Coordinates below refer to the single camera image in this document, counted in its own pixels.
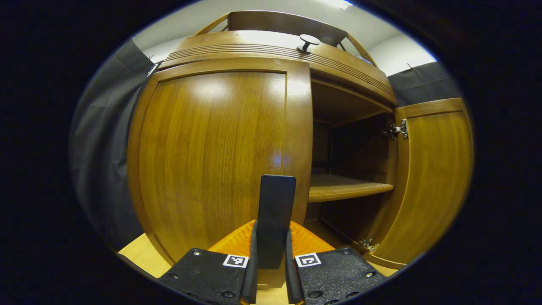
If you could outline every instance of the closed cabinet door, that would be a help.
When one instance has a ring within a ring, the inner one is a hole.
[[[408,138],[397,138],[395,188],[373,229],[367,260],[399,269],[426,252],[453,222],[468,188],[473,146],[463,101],[444,99],[397,108]]]
[[[260,177],[297,179],[302,223],[312,153],[308,64],[236,58],[154,74],[135,110],[128,182],[138,218],[170,263],[257,218]]]

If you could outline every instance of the ceiling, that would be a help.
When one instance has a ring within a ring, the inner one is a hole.
[[[139,32],[133,41],[146,50],[193,35],[227,12],[239,10],[282,11],[316,19],[349,32],[367,50],[402,33],[354,5],[341,10],[322,0],[201,0],[158,20]]]

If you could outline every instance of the open cabinet door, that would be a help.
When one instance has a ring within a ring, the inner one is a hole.
[[[297,179],[292,220],[302,223],[311,153],[308,64],[187,63],[154,74],[139,99],[127,155],[132,202],[173,264],[256,219],[263,174]]]
[[[369,233],[370,262],[400,269],[426,252],[459,211],[473,164],[470,122],[461,99],[429,101],[396,109],[408,138],[397,137],[395,189]]]

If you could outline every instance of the wooden shelf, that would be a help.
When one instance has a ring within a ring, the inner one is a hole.
[[[393,185],[331,174],[311,175],[308,202],[333,201],[364,197],[393,190]]]

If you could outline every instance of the metal hinge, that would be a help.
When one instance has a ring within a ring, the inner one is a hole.
[[[376,244],[376,245],[371,245],[371,242],[372,242],[372,238],[368,238],[368,239],[362,239],[359,241],[359,244],[364,248],[364,249],[367,249],[369,250],[370,252],[376,250],[376,248],[378,248],[378,246],[380,246],[380,244]]]
[[[401,126],[395,126],[395,123],[390,125],[390,130],[382,131],[383,136],[390,136],[392,141],[397,140],[397,134],[402,134],[403,139],[408,139],[407,120],[401,120]]]

